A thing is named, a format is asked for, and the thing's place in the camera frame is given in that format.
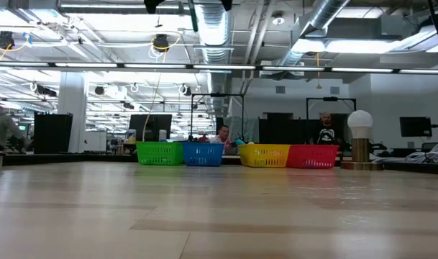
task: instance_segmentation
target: gold lamp base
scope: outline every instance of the gold lamp base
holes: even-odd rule
[[[362,163],[345,161],[340,164],[340,168],[348,170],[367,170],[367,171],[382,171],[382,163]]]

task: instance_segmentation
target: computer monitor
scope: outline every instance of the computer monitor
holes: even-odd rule
[[[136,141],[143,141],[143,132],[146,114],[133,114],[129,121],[129,128],[136,130]],[[145,128],[145,141],[159,141],[160,130],[166,130],[167,138],[170,138],[170,124],[173,120],[171,114],[154,114],[148,118],[147,126]]]
[[[431,137],[432,121],[429,117],[400,117],[402,137]]]

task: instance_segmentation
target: black t-shirt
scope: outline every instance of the black t-shirt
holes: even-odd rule
[[[337,139],[340,138],[339,131],[332,125],[324,126],[320,124],[312,134],[313,143],[319,145],[335,145],[338,144]]]

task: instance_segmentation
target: vent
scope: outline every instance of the vent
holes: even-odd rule
[[[276,93],[277,94],[285,94],[286,93],[286,87],[285,86],[276,86]]]
[[[338,86],[331,86],[331,94],[339,95],[340,94],[340,87],[338,87]]]

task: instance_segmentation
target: white column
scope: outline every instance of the white column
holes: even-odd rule
[[[86,106],[88,103],[88,82],[82,72],[62,72],[60,74],[58,114],[73,114],[73,123],[68,152],[84,151],[86,130]]]

